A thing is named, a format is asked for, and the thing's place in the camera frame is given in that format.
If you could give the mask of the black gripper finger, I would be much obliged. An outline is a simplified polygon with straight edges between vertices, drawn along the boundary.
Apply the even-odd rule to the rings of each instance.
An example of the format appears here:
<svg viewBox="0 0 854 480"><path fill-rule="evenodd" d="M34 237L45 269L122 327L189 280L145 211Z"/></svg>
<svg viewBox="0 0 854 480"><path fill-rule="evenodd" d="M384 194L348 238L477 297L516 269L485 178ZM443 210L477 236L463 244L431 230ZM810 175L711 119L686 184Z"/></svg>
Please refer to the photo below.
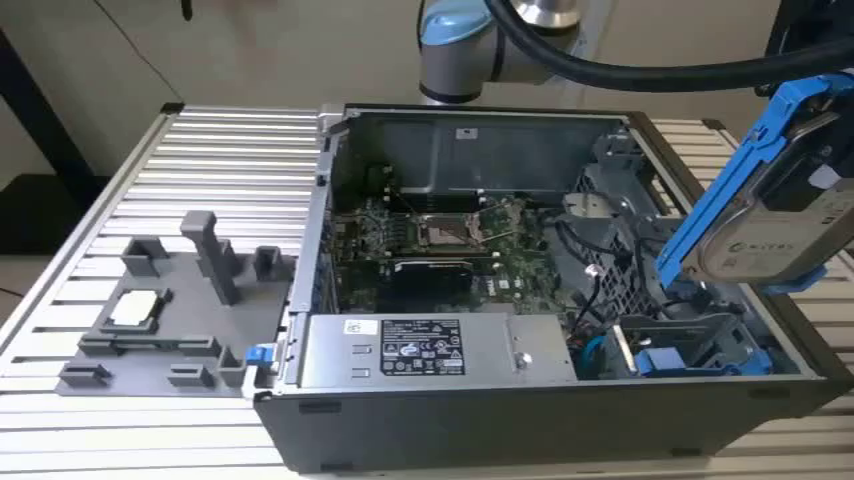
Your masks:
<svg viewBox="0 0 854 480"><path fill-rule="evenodd" d="M800 119L792 123L788 128L788 142L796 143L803 141L812 133L824 128L839 118L839 114L834 111L824 111L818 115Z"/></svg>

